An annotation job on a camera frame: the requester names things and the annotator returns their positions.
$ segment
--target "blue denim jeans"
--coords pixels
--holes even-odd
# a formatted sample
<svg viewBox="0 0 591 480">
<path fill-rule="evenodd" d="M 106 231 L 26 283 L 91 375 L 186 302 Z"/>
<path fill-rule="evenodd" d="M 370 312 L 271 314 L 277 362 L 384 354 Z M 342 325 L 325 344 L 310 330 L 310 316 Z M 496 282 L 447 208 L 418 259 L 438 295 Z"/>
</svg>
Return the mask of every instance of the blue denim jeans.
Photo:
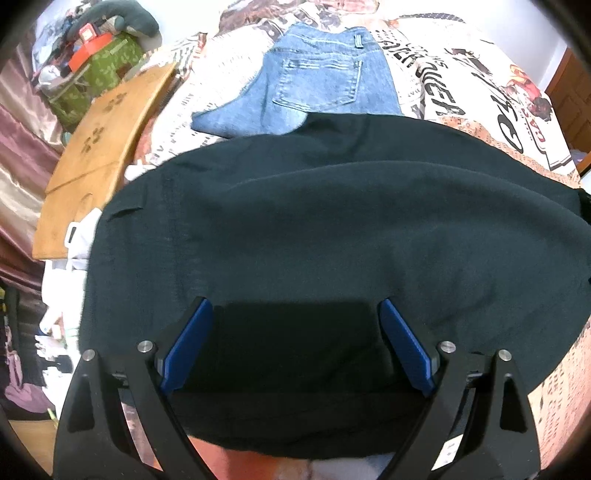
<svg viewBox="0 0 591 480">
<path fill-rule="evenodd" d="M 281 135 L 309 112 L 402 115 L 384 53 L 366 28 L 333 34 L 292 25 L 238 98 L 194 113 L 191 128 L 226 138 Z"/>
</svg>

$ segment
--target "green fabric box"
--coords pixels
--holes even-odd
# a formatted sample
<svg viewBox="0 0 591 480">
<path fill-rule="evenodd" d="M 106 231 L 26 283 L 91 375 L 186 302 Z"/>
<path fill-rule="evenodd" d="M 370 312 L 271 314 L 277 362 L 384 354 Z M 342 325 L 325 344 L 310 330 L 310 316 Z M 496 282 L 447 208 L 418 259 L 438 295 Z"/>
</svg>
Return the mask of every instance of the green fabric box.
<svg viewBox="0 0 591 480">
<path fill-rule="evenodd" d="M 48 98 L 51 110 L 64 129 L 73 132 L 89 110 L 92 100 L 119 85 L 127 71 L 138 64 L 143 55 L 135 38 L 122 33 L 86 60 L 73 78 Z"/>
</svg>

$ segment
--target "black garment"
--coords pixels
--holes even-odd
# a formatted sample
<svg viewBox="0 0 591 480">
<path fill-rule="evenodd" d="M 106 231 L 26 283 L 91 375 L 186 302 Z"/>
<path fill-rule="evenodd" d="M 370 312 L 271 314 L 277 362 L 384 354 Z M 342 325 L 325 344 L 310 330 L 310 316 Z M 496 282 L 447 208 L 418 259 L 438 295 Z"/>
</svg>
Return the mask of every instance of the black garment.
<svg viewBox="0 0 591 480">
<path fill-rule="evenodd" d="M 271 455 L 391 452 L 424 400 L 378 303 L 470 351 L 507 348 L 533 390 L 591 311 L 579 195 L 448 127 L 311 114 L 180 155 L 113 198 L 80 347 L 155 339 L 207 297 L 214 331 L 171 399 L 187 431 Z"/>
</svg>

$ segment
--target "metal screw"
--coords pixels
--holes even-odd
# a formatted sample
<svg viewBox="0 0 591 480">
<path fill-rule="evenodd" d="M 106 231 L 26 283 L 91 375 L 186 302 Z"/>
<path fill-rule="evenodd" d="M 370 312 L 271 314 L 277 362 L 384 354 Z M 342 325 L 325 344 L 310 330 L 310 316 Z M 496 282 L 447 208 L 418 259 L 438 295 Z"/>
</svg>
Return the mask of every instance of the metal screw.
<svg viewBox="0 0 591 480">
<path fill-rule="evenodd" d="M 85 362 L 90 362 L 95 357 L 95 355 L 96 353 L 94 350 L 86 350 L 82 354 L 82 360 L 84 360 Z"/>
<path fill-rule="evenodd" d="M 138 343 L 138 351 L 142 353 L 148 353 L 152 348 L 154 348 L 154 344 L 149 340 L 142 340 Z"/>
<path fill-rule="evenodd" d="M 445 342 L 441 342 L 439 344 L 439 348 L 445 353 L 453 353 L 456 351 L 456 344 L 446 340 Z"/>
<path fill-rule="evenodd" d="M 509 350 L 499 350 L 499 358 L 504 362 L 508 362 L 513 358 L 513 355 L 511 355 Z"/>
</svg>

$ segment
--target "stuffed dinosaur toy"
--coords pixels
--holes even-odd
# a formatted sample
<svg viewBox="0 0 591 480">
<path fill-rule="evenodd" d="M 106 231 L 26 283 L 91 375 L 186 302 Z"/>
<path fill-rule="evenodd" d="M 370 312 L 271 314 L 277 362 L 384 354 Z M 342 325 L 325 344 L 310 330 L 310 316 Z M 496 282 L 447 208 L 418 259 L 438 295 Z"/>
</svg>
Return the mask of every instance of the stuffed dinosaur toy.
<svg viewBox="0 0 591 480">
<path fill-rule="evenodd" d="M 160 27 L 156 19 L 136 0 L 103 0 L 86 10 L 70 27 L 67 41 L 76 41 L 87 23 L 102 25 L 107 20 L 115 29 L 136 37 L 153 37 Z"/>
</svg>

